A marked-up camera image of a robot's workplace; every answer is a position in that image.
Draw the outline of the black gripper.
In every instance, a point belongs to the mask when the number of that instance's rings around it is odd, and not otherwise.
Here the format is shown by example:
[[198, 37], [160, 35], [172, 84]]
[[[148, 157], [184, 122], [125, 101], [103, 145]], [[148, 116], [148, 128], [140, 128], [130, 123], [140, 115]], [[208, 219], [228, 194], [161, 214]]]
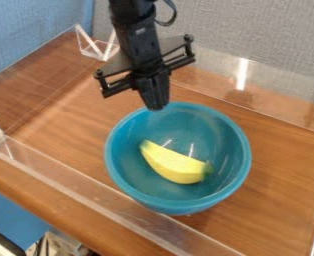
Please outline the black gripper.
[[111, 19], [121, 51], [95, 73], [103, 97], [137, 90], [149, 110], [161, 110], [169, 102], [170, 72], [194, 61], [193, 36], [158, 39], [154, 15], [125, 22]]

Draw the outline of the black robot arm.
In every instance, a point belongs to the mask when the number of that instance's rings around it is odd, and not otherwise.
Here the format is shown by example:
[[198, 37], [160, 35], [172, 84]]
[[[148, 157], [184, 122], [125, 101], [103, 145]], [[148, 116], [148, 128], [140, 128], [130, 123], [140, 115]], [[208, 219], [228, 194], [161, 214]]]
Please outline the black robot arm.
[[169, 102], [172, 71], [194, 61], [192, 35], [158, 40], [156, 26], [170, 26], [177, 18], [177, 10], [172, 0], [164, 0], [173, 15], [168, 21], [158, 21], [156, 1], [109, 0], [110, 22], [119, 52], [113, 62], [93, 74], [103, 97], [128, 89], [136, 90], [152, 111], [161, 110]]

